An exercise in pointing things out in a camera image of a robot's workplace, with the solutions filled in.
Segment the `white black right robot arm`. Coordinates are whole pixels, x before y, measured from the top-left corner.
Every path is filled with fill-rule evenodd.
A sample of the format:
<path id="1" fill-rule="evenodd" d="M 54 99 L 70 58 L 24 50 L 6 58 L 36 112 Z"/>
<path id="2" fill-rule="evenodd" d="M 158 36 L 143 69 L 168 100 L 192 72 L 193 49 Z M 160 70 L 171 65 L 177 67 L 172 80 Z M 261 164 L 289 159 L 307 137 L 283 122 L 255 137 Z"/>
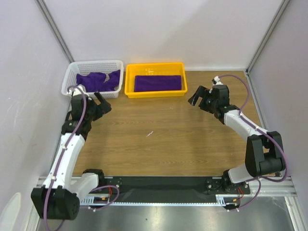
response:
<path id="1" fill-rule="evenodd" d="M 188 102 L 213 114 L 246 141 L 244 164 L 224 171 L 222 176 L 221 189 L 233 193 L 245 182 L 287 171 L 287 164 L 280 133 L 269 132 L 246 117 L 239 107 L 230 104 L 229 92 L 226 85 L 211 89 L 199 86 Z"/>

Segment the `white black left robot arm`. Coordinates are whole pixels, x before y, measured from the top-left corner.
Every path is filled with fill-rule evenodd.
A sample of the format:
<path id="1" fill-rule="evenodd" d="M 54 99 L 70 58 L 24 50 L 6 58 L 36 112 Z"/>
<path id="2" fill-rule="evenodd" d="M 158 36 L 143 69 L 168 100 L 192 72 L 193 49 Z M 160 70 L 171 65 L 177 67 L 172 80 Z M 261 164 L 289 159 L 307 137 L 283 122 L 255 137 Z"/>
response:
<path id="1" fill-rule="evenodd" d="M 99 92 L 99 104 L 86 93 L 73 93 L 71 110 L 61 128 L 61 143 L 54 163 L 43 185 L 34 188 L 31 199 L 41 219 L 74 220 L 80 202 L 92 190 L 102 192 L 106 180 L 101 169 L 86 169 L 80 179 L 71 182 L 74 167 L 85 144 L 93 121 L 112 110 Z"/>

